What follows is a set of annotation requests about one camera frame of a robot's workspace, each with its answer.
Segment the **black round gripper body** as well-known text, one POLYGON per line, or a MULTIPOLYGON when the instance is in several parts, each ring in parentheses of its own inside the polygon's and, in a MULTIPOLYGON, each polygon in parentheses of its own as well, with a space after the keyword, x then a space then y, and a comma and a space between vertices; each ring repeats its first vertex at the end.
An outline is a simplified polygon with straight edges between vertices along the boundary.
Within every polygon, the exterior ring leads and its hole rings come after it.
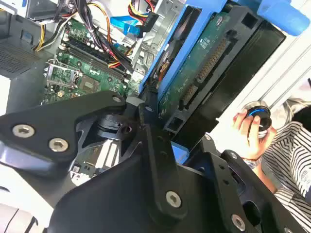
POLYGON ((226 150, 204 139, 208 124, 187 123, 174 140, 190 149, 173 159, 168 136, 143 126, 119 163, 65 194, 50 233, 304 233, 307 131, 291 121, 259 132, 240 114, 220 132, 226 150))

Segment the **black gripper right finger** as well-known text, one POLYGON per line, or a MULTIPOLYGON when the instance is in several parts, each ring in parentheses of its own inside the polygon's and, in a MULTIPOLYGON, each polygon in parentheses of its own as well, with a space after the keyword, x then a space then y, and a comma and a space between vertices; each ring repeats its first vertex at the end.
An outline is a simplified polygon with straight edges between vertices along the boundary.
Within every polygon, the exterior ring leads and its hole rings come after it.
POLYGON ((231 150, 204 135, 187 160, 187 203, 207 233, 302 233, 304 229, 231 150))

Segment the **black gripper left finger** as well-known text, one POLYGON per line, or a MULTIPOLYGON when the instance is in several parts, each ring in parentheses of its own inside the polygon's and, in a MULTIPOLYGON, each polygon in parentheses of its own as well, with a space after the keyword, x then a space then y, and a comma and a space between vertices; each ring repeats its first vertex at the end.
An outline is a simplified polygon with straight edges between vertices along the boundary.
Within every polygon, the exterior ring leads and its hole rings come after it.
POLYGON ((104 91, 1 116, 0 184, 45 221, 182 221, 188 204, 156 99, 134 105, 104 91), (77 155, 108 138, 123 142, 121 164, 73 187, 77 155))

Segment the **person's hand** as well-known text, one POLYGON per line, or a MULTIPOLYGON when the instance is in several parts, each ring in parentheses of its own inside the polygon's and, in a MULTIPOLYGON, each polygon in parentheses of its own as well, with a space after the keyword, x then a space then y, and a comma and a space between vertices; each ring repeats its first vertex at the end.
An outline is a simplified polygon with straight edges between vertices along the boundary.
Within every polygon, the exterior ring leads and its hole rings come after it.
POLYGON ((268 128, 263 138, 259 137, 259 116, 247 116, 247 110, 243 109, 233 118, 232 131, 236 139, 236 152, 240 157, 248 160, 257 160, 271 145, 276 135, 276 129, 268 128))

